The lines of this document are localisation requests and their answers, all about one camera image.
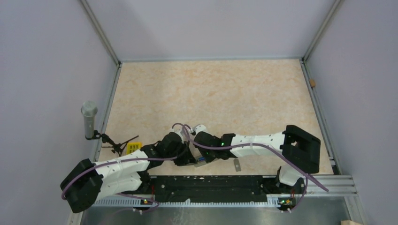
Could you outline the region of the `grey battery cover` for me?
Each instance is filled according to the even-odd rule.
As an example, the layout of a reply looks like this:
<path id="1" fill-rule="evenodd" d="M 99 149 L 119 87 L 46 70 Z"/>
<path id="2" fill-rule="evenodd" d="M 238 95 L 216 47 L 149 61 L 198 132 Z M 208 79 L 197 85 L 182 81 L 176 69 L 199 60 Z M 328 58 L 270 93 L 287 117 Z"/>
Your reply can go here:
<path id="1" fill-rule="evenodd" d="M 241 165 L 240 165 L 239 159 L 238 159 L 238 158 L 235 158 L 235 159 L 233 160 L 233 163 L 234 163 L 235 171 L 236 171 L 236 172 L 240 172 L 242 169 L 241 169 Z"/>

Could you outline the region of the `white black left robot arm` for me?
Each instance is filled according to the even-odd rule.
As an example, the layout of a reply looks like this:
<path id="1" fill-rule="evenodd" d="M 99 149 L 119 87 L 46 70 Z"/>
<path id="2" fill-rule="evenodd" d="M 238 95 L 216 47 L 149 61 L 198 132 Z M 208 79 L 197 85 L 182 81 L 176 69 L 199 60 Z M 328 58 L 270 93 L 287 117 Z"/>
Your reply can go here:
<path id="1" fill-rule="evenodd" d="M 195 164 L 189 142 L 176 132 L 125 156 L 102 162 L 81 160 L 61 182 L 61 198 L 73 213 L 79 213 L 104 197 L 126 191 L 144 194 L 151 186 L 148 170 L 165 161 L 177 166 Z"/>

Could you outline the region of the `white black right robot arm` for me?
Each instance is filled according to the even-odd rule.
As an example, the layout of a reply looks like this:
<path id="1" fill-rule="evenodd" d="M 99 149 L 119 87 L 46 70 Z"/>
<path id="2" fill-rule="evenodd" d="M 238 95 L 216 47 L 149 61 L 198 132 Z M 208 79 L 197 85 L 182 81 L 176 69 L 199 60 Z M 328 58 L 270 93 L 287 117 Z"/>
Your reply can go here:
<path id="1" fill-rule="evenodd" d="M 207 163 L 215 159 L 275 155 L 286 163 L 277 171 L 275 187 L 279 192 L 288 193 L 303 176 L 326 189 L 313 177 L 320 169 L 321 141 L 295 125 L 287 125 L 279 133 L 252 136 L 230 133 L 217 137 L 204 125 L 197 125 L 192 131 L 193 144 Z"/>

